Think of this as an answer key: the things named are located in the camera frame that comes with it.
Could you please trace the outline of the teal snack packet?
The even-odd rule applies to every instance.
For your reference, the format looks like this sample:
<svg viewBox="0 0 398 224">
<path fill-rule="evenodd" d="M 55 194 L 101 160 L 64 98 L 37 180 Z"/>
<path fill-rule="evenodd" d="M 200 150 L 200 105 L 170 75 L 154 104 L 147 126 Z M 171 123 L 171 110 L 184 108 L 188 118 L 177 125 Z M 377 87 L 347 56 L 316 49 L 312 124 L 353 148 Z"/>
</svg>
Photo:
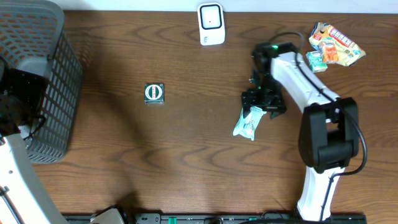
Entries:
<svg viewBox="0 0 398 224">
<path fill-rule="evenodd" d="M 249 109 L 249 114 L 244 118 L 243 110 L 241 110 L 240 117 L 233 129 L 233 136 L 241 135 L 244 138 L 254 140 L 255 130 L 260 123 L 261 118 L 266 114 L 257 106 L 252 106 Z"/>
</svg>

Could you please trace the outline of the light blue tissue pack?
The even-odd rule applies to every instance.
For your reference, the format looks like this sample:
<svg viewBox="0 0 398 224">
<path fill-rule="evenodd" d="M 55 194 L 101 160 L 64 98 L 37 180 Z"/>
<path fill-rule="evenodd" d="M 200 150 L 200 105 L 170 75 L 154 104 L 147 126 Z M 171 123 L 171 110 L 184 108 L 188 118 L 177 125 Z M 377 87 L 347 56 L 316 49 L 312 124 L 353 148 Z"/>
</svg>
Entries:
<svg viewBox="0 0 398 224">
<path fill-rule="evenodd" d="M 328 66 L 323 62 L 322 53 L 320 51 L 312 51 L 306 53 L 309 67 L 313 73 L 324 72 Z"/>
</svg>

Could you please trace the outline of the orange Kleenex tissue pack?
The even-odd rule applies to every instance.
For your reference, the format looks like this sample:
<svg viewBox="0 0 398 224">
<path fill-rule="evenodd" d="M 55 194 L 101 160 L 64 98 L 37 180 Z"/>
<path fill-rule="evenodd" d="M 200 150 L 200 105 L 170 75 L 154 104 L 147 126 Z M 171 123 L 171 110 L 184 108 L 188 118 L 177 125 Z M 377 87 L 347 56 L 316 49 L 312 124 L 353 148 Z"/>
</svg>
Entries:
<svg viewBox="0 0 398 224">
<path fill-rule="evenodd" d="M 339 61 L 337 49 L 333 42 L 320 42 L 318 46 L 322 52 L 324 63 L 337 63 Z"/>
</svg>

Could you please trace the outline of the yellow snack bag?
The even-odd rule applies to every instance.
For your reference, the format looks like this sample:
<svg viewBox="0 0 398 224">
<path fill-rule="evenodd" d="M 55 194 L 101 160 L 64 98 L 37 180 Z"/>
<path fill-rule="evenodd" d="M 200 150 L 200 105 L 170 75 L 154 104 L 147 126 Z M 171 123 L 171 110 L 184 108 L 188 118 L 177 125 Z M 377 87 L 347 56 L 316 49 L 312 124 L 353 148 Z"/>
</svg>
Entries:
<svg viewBox="0 0 398 224">
<path fill-rule="evenodd" d="M 334 26 L 324 22 L 315 24 L 308 41 L 314 49 L 319 51 L 318 45 L 320 42 L 333 42 L 339 57 L 339 61 L 336 64 L 345 67 L 351 66 L 366 56 L 366 52 L 357 43 L 345 36 Z"/>
</svg>

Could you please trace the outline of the green round-logo box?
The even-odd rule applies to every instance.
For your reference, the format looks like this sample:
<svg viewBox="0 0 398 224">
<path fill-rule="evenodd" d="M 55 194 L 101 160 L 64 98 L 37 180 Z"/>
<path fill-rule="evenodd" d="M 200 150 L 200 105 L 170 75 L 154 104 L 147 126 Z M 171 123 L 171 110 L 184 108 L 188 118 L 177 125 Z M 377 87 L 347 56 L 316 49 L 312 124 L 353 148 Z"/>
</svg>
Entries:
<svg viewBox="0 0 398 224">
<path fill-rule="evenodd" d="M 164 104 L 165 91 L 163 83 L 148 83 L 144 88 L 145 104 Z"/>
</svg>

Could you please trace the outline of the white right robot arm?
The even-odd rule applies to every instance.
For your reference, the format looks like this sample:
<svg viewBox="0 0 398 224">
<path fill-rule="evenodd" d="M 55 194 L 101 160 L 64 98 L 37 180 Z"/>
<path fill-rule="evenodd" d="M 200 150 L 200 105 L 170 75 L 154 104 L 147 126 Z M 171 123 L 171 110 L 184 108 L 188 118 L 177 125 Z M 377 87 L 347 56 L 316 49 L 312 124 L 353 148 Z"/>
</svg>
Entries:
<svg viewBox="0 0 398 224">
<path fill-rule="evenodd" d="M 298 215 L 305 221 L 330 220 L 337 181 L 358 154 L 357 104 L 328 89 L 291 42 L 257 44 L 252 59 L 254 87 L 241 94 L 242 111 L 234 132 L 253 135 L 264 114 L 271 118 L 284 114 L 285 88 L 302 113 L 298 150 L 306 174 Z"/>
</svg>

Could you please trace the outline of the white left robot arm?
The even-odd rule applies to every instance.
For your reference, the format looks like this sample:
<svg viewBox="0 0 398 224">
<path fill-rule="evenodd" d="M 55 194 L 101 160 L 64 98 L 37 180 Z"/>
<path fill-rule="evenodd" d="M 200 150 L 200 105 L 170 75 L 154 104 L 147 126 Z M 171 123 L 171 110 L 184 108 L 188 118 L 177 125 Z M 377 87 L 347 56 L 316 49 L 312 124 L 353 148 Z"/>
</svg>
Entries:
<svg viewBox="0 0 398 224">
<path fill-rule="evenodd" d="M 47 120 L 40 110 L 48 80 L 1 63 L 1 223 L 66 223 L 26 149 Z"/>
</svg>

